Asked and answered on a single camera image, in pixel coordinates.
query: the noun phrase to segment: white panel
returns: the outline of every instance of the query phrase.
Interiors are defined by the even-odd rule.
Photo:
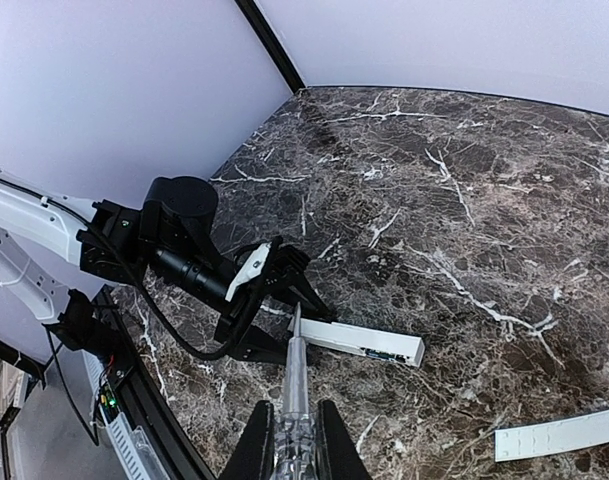
[[[307,85],[459,89],[609,113],[609,0],[259,0]]]
[[[609,442],[609,410],[495,431],[495,461],[571,452]]]
[[[0,0],[0,167],[49,191],[139,207],[157,176],[212,174],[289,95],[233,1]],[[4,293],[0,339],[49,356]]]

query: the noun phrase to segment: dark marble surface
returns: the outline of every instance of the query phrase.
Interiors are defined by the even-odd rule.
[[[376,479],[608,479],[609,444],[494,463],[497,427],[609,408],[609,118],[481,95],[319,88],[212,179],[223,251],[282,234],[343,322],[421,336],[420,369],[310,347]],[[197,346],[216,315],[149,280]],[[137,322],[132,292],[118,291]],[[258,324],[284,335],[287,319]],[[206,364],[152,317],[152,375],[219,471],[282,368]]]

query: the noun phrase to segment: black cable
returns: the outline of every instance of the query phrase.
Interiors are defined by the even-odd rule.
[[[93,444],[96,447],[98,447],[100,445],[100,441],[99,441],[99,438],[97,435],[97,424],[94,425],[94,432],[91,432],[91,428],[86,423],[86,420],[84,420],[84,417],[78,410],[77,405],[75,405],[75,402],[73,401],[73,397],[71,396],[71,392],[69,391],[68,386],[66,385],[66,380],[64,380],[64,374],[62,372],[62,366],[60,365],[60,361],[57,358],[57,352],[55,351],[55,345],[53,344],[53,337],[51,336],[51,332],[48,329],[46,329],[46,336],[48,338],[48,344],[51,347],[51,353],[53,354],[53,360],[55,361],[55,367],[57,368],[57,373],[59,374],[60,380],[62,381],[62,386],[64,387],[64,392],[66,393],[66,398],[68,399],[68,403],[71,404],[71,408],[73,409],[75,416],[77,417],[77,419],[80,421],[80,423],[84,427],[84,430],[86,431],[87,435],[89,436],[89,438],[91,439]]]
[[[32,196],[34,198],[38,198],[38,199],[44,198],[43,195],[41,195],[41,194],[31,190],[30,188],[26,188],[26,187],[22,187],[20,185],[16,185],[13,182],[9,182],[8,180],[4,180],[3,178],[0,178],[0,183],[2,185],[6,185],[7,187],[10,187],[10,188],[13,188],[15,190],[18,190],[18,191],[20,191],[22,193],[25,193],[27,195],[30,195],[30,196]],[[250,305],[252,305],[253,303],[257,302],[256,298],[255,299],[253,299],[253,298],[249,299],[249,302],[247,302],[246,308],[244,309],[244,314],[242,316],[240,316],[240,318],[239,318],[238,322],[236,323],[235,327],[233,327],[233,330],[231,331],[231,334],[226,339],[226,342],[224,342],[219,348],[217,348],[216,350],[214,350],[212,352],[202,352],[202,351],[198,350],[193,345],[188,343],[184,339],[184,337],[182,337],[179,334],[179,332],[175,329],[175,327],[173,327],[171,322],[166,318],[166,315],[164,315],[164,313],[162,313],[162,311],[159,309],[159,307],[155,303],[155,300],[153,300],[153,297],[151,297],[151,294],[148,292],[148,290],[146,290],[146,287],[144,286],[143,282],[139,279],[138,275],[133,271],[133,269],[131,268],[131,266],[128,263],[128,261],[119,252],[119,250],[117,250],[115,248],[115,246],[111,243],[111,241],[104,234],[104,232],[102,232],[95,225],[93,225],[92,222],[88,221],[86,218],[84,218],[82,215],[80,215],[75,210],[72,210],[68,206],[66,206],[66,205],[64,205],[64,204],[62,204],[62,203],[60,203],[60,202],[58,202],[56,200],[48,198],[48,197],[46,197],[46,201],[47,201],[48,204],[53,205],[53,206],[59,208],[63,212],[68,213],[71,217],[73,217],[76,220],[78,220],[79,222],[81,222],[82,225],[84,225],[88,229],[88,231],[91,232],[91,234],[95,238],[97,238],[97,240],[99,240],[100,243],[102,243],[106,247],[106,249],[111,253],[111,255],[113,255],[115,257],[115,259],[119,262],[119,264],[122,266],[122,268],[124,268],[124,271],[126,272],[128,277],[131,279],[131,281],[133,282],[133,285],[135,286],[135,288],[137,289],[139,294],[144,298],[144,301],[145,301],[146,305],[151,309],[153,314],[159,319],[159,321],[162,323],[162,325],[168,331],[168,333],[171,335],[171,337],[173,337],[173,339],[187,353],[189,353],[193,357],[197,358],[198,360],[213,361],[213,360],[218,360],[218,359],[224,357],[225,355],[227,355],[231,351],[231,349],[235,346],[235,344],[236,344],[236,340],[235,339],[238,336],[241,337],[241,334],[243,334],[246,331],[246,329],[248,328],[250,323],[253,321],[253,317],[254,317],[255,312],[252,312],[250,321],[249,321],[249,319],[245,318],[244,314],[246,314],[246,316],[251,314],[251,307],[250,307]],[[279,248],[279,245],[281,243],[282,243],[281,237],[276,237],[273,240],[273,242],[271,243],[271,250],[268,253],[268,256],[267,256],[266,262],[264,264],[264,267],[262,269],[262,272],[260,273],[259,277],[255,281],[255,284],[259,285],[259,286],[253,291],[253,293],[251,294],[251,297],[253,297],[254,294],[255,294],[255,297],[259,296],[259,293],[260,293],[260,290],[261,290],[261,286],[266,281],[269,265],[272,263],[272,260],[275,257],[276,250],[277,250],[277,248]]]

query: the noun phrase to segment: metal tip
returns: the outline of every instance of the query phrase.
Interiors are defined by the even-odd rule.
[[[293,337],[302,336],[302,306],[298,302],[295,306],[295,315],[293,316]]]

